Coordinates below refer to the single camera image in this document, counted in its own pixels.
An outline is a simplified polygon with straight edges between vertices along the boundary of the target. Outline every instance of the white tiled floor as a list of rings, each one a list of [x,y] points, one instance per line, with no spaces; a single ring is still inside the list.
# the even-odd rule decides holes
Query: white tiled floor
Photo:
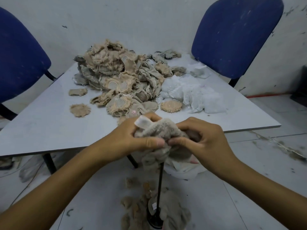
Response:
[[[307,108],[289,99],[288,95],[252,98],[252,102],[279,121],[280,128],[257,130],[264,137],[300,151],[307,156]],[[307,196],[307,165],[294,160],[275,143],[258,139],[251,132],[227,133],[226,137],[236,156],[268,178]],[[21,183],[19,172],[1,178],[0,212],[5,210],[27,183]],[[124,214],[119,201],[125,195],[138,196],[140,189],[127,190],[124,179],[137,176],[145,181],[152,175],[140,168],[133,170],[126,158],[99,170],[80,190],[52,230],[66,229],[120,229]],[[31,191],[48,176],[40,174],[22,194]],[[182,199],[182,205],[192,213],[187,229],[285,229],[253,201],[235,188],[206,171],[190,181],[179,180],[167,174],[163,185],[174,190]]]

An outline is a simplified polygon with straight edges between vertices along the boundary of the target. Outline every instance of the chair leg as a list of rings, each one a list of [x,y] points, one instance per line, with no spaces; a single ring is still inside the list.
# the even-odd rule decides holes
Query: chair leg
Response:
[[[56,166],[54,165],[54,162],[52,160],[50,153],[44,154],[43,159],[44,159],[44,162],[46,163],[46,166],[50,174],[54,174],[56,172]]]
[[[0,115],[10,121],[12,121],[17,114],[8,109],[5,105],[0,104]]]
[[[52,76],[51,73],[49,73],[49,71],[47,70],[45,72],[46,77],[48,77],[51,81],[55,81],[56,77]]]
[[[128,155],[127,157],[129,159],[129,161],[131,162],[131,164],[137,169],[138,168],[138,164],[136,163],[134,158],[131,155]]]
[[[231,79],[230,82],[228,83],[232,88],[235,87],[235,85],[237,84],[238,80],[240,78],[236,78],[236,79]]]

